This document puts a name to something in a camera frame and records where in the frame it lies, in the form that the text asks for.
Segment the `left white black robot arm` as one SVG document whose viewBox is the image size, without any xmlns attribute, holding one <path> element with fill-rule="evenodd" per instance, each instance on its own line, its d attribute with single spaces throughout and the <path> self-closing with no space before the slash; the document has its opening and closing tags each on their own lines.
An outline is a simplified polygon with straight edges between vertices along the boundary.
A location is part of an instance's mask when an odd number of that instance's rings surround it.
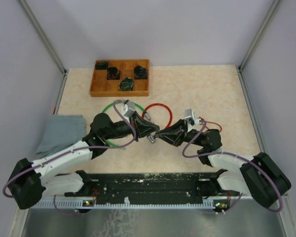
<svg viewBox="0 0 296 237">
<path fill-rule="evenodd" d="M 111 148 L 107 139 L 132 135 L 133 140 L 137 141 L 159 129 L 158 125 L 144 120 L 137 112 L 118 122 L 113 122 L 105 113 L 97 114 L 90 124 L 90 132 L 82 140 L 45 158 L 19 160 L 3 188 L 3 194 L 13 198 L 21 210 L 34 206 L 44 197 L 87 196 L 92 192 L 93 184 L 85 171 L 68 175 L 61 172 L 102 155 Z"/>
</svg>

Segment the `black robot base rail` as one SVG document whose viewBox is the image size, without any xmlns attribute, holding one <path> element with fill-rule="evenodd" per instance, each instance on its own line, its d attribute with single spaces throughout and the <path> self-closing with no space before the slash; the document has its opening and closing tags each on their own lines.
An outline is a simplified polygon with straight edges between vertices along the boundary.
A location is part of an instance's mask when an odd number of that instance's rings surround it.
<svg viewBox="0 0 296 237">
<path fill-rule="evenodd" d="M 42 198 L 35 208 L 227 210 L 236 191 L 224 191 L 209 173 L 89 174 L 80 191 Z"/>
</svg>

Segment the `green cable lock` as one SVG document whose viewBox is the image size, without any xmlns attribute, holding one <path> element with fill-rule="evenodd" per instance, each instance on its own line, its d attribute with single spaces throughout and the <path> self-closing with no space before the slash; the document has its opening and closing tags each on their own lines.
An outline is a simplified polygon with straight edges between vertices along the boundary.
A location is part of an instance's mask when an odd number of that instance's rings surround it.
<svg viewBox="0 0 296 237">
<path fill-rule="evenodd" d="M 112 106 L 113 106 L 113 103 L 107 105 L 107 106 L 103 109 L 102 112 L 105 113 L 105 112 L 106 112 L 110 107 L 112 107 Z M 144 110 L 144 108 L 141 107 L 139 104 L 136 104 L 136 103 L 135 103 L 135 106 L 136 106 L 137 108 L 139 108 L 144 114 L 146 113 L 146 111 Z M 117 147 L 117 148 L 119 148 L 119 149 L 126 150 L 125 147 L 121 147 L 120 145 L 116 145 L 116 144 L 112 143 L 112 142 L 109 141 L 109 140 L 106 140 L 106 139 L 105 139 L 105 142 L 106 142 L 109 146 L 111 146 L 111 147 Z"/>
</svg>

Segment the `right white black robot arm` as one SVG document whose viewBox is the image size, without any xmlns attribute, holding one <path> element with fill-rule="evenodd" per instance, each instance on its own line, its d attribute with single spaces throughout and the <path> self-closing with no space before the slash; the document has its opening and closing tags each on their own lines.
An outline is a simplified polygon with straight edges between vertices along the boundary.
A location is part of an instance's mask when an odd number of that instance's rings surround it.
<svg viewBox="0 0 296 237">
<path fill-rule="evenodd" d="M 217 129 L 198 131 L 194 126 L 207 122 L 200 118 L 181 119 L 174 125 L 161 130 L 159 126 L 149 122 L 132 123 L 138 137 L 148 136 L 155 133 L 156 137 L 178 147 L 186 143 L 182 151 L 185 158 L 186 150 L 191 144 L 201 146 L 194 155 L 202 164 L 219 168 L 220 174 L 210 183 L 211 191 L 220 196 L 226 191 L 236 191 L 251 196 L 259 205 L 267 210 L 278 202 L 276 212 L 283 209 L 282 195 L 291 187 L 291 183 L 283 171 L 266 153 L 260 152 L 255 156 L 234 154 L 222 149 L 221 135 Z"/>
</svg>

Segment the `red cable lock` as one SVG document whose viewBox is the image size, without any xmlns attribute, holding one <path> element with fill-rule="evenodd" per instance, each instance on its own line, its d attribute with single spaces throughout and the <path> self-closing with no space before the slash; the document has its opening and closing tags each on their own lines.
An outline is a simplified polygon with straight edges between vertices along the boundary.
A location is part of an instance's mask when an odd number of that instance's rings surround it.
<svg viewBox="0 0 296 237">
<path fill-rule="evenodd" d="M 162 103 L 153 103 L 153 104 L 148 105 L 146 108 L 143 108 L 143 107 L 139 106 L 140 110 L 142 111 L 142 118 L 146 118 L 148 121 L 150 121 L 151 120 L 151 117 L 147 113 L 147 110 L 150 109 L 151 107 L 155 107 L 155 106 L 164 107 L 168 111 L 168 113 L 169 113 L 169 121 L 168 121 L 167 125 L 165 126 L 165 128 L 168 128 L 171 125 L 171 123 L 172 123 L 173 114 L 172 114 L 171 109 L 167 105 L 165 105 L 165 104 L 162 104 Z"/>
</svg>

